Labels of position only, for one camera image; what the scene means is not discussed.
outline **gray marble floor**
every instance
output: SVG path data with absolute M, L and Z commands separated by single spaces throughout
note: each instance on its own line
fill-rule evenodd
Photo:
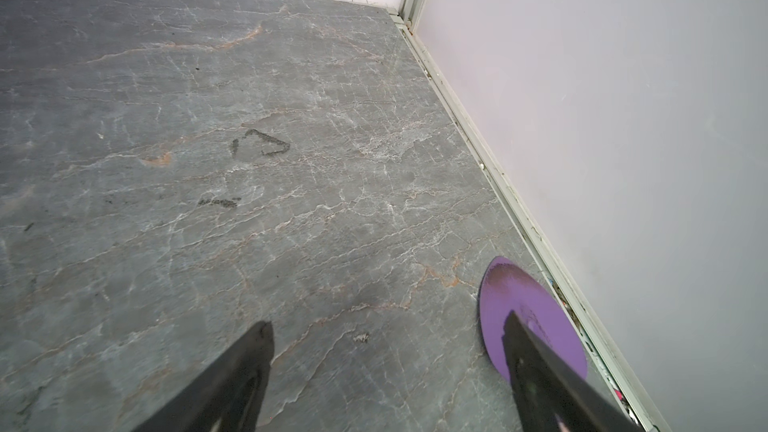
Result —
M 1 1 L 0 430 L 129 430 L 261 319 L 264 430 L 519 429 L 475 297 L 535 266 L 385 11 Z

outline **black mark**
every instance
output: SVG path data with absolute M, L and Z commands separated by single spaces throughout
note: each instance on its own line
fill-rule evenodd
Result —
M 235 208 L 237 207 L 237 202 L 240 200 L 240 197 L 233 197 L 232 200 L 229 200 L 227 198 L 201 198 L 200 201 L 197 203 L 198 206 L 206 206 L 208 204 L 212 204 L 214 206 L 222 206 L 225 208 Z
M 259 136 L 262 139 L 266 140 L 267 142 L 271 142 L 273 144 L 277 144 L 278 146 L 282 146 L 283 147 L 283 149 L 281 149 L 281 150 L 273 150 L 272 152 L 264 152 L 264 151 L 262 151 L 262 154 L 264 154 L 265 156 L 275 156 L 277 154 L 282 154 L 284 152 L 288 152 L 288 150 L 290 149 L 290 144 L 288 142 L 284 142 L 284 141 L 282 141 L 280 139 L 276 139 L 275 137 L 268 136 L 264 132 L 259 132 L 256 129 L 248 129 L 248 130 L 246 130 L 245 135 L 243 136 L 243 138 L 245 139 L 245 138 L 247 138 L 249 136 Z
M 42 394 L 43 389 L 45 389 L 45 386 L 38 387 L 38 389 L 35 392 L 32 392 L 29 396 L 27 396 L 25 400 L 27 404 L 24 406 L 23 409 L 16 412 L 16 415 L 19 415 L 22 417 L 22 425 L 26 425 L 27 422 L 29 422 L 29 418 L 32 416 L 32 406 L 40 398 L 40 394 Z

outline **purple disc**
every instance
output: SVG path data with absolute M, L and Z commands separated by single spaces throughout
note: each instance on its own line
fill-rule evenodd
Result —
M 480 328 L 496 370 L 509 381 L 502 336 L 504 321 L 515 311 L 550 349 L 587 378 L 587 358 L 565 312 L 533 277 L 505 257 L 493 259 L 480 284 Z

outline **wall corner trim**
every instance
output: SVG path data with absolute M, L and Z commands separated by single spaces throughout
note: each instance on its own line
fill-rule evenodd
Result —
M 411 30 L 414 29 L 413 22 L 407 18 L 407 15 L 403 15 L 402 10 L 399 12 L 399 15 L 390 13 L 392 20 L 403 34 L 411 52 L 422 67 L 425 76 L 461 133 L 462 138 L 465 139 L 515 228 L 523 237 L 537 266 L 546 277 L 552 293 L 560 299 L 563 310 L 579 333 L 585 348 L 589 350 L 603 379 L 612 390 L 619 391 L 624 397 L 624 400 L 620 400 L 618 396 L 614 396 L 621 409 L 648 431 L 671 432 L 667 421 L 661 416 L 648 392 L 643 388 L 605 326 L 587 302 L 581 289 L 576 285 L 560 257 L 554 252 L 552 244 L 543 234 L 541 227 L 538 226 L 528 208 L 525 207 L 510 178 L 494 157 L 485 139 L 482 138 L 480 131 L 432 60 L 426 47 L 416 35 L 411 33 Z

